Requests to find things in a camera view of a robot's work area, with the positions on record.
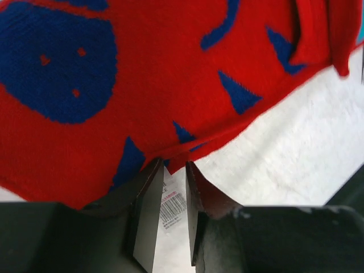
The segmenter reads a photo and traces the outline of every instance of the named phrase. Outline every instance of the white tag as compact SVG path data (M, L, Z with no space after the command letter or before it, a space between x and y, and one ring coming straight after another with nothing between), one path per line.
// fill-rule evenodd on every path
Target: white tag
M159 218L164 231L169 232L178 222L186 216L187 203L178 183L168 173L164 176L162 202L160 204Z

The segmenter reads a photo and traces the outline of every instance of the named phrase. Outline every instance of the small red dot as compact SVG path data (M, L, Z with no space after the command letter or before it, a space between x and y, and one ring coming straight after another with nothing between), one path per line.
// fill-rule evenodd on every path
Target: small red dot
M45 66L51 62L51 59L47 58L46 55L42 54L40 55L40 62L42 63L42 66Z
M72 94L74 95L75 98L78 98L80 96L80 91L78 91L77 89L72 90Z
M83 56L85 56L85 55L86 55L86 51L84 50L84 48L83 48L83 47L80 47L80 48L77 50L77 53L78 53L81 57L83 57Z

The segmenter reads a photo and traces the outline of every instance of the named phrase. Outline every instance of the knit texture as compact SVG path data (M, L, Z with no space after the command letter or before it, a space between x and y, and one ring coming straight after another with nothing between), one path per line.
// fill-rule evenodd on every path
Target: knit texture
M3 0L0 185L81 208L222 147L362 43L361 0Z

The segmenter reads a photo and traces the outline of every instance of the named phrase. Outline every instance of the white floor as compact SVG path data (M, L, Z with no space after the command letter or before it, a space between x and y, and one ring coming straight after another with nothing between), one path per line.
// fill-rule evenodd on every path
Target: white floor
M197 161L203 174L243 205L322 205L364 162L361 50L350 77L327 69L259 117L224 148ZM184 170L166 180L184 189ZM18 196L0 189L1 201ZM154 272L194 272L187 221L159 230Z

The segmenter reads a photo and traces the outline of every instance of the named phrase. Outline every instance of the barcode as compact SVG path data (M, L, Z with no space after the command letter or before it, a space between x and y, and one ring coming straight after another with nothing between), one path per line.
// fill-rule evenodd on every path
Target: barcode
M159 217L166 223L185 211L186 208L184 197L181 193L178 193L160 205Z

